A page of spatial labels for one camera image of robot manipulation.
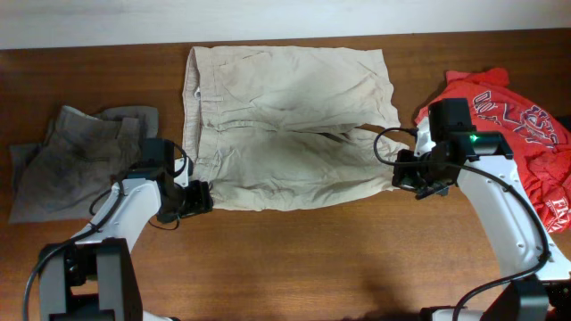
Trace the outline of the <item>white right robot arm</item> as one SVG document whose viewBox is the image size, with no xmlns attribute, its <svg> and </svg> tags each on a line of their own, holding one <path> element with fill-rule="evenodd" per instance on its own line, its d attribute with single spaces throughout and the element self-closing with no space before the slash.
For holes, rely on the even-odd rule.
<svg viewBox="0 0 571 321">
<path fill-rule="evenodd" d="M 497 132 L 408 129 L 414 150 L 393 162 L 393 185 L 417 199 L 455 185 L 468 198 L 501 268 L 453 306 L 423 308 L 423 320 L 568 320 L 570 261 L 525 195 L 506 139 Z"/>
</svg>

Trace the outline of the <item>beige khaki shorts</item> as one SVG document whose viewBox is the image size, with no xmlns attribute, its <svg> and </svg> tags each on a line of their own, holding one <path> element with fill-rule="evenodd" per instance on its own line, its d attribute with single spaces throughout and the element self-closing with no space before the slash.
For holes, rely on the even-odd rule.
<svg viewBox="0 0 571 321">
<path fill-rule="evenodd" d="M 381 50 L 196 46 L 183 147 L 223 210 L 312 210 L 392 189 L 403 144 Z"/>
</svg>

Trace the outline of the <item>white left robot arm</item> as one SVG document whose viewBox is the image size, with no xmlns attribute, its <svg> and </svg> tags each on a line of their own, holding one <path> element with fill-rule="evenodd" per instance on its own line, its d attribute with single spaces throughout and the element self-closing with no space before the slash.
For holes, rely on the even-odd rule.
<svg viewBox="0 0 571 321">
<path fill-rule="evenodd" d="M 210 191 L 186 172 L 175 178 L 131 172 L 115 183 L 84 228 L 40 252 L 30 276 L 39 281 L 40 319 L 157 319 L 143 306 L 131 252 L 152 218 L 178 223 L 210 212 Z"/>
</svg>

